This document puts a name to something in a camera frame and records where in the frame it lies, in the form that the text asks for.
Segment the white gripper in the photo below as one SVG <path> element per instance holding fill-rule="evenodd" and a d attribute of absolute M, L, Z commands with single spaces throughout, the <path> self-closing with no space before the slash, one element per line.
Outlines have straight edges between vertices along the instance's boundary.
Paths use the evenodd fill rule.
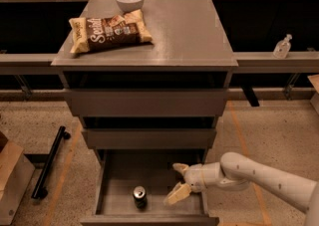
<path fill-rule="evenodd" d="M 174 163 L 172 168 L 183 176 L 185 183 L 179 182 L 164 199 L 165 205 L 174 205 L 187 198 L 191 191 L 202 192 L 209 186 L 217 185 L 222 179 L 220 163 L 195 164 Z"/>

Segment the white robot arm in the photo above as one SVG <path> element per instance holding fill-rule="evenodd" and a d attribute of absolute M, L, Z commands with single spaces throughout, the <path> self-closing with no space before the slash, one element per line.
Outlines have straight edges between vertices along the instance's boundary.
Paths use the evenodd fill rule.
<path fill-rule="evenodd" d="M 164 200 L 174 205 L 191 192 L 204 192 L 215 186 L 239 191 L 253 182 L 306 215 L 304 226 L 319 226 L 319 182 L 282 171 L 236 153 L 225 153 L 219 162 L 187 165 L 174 163 L 172 168 L 184 180 Z"/>

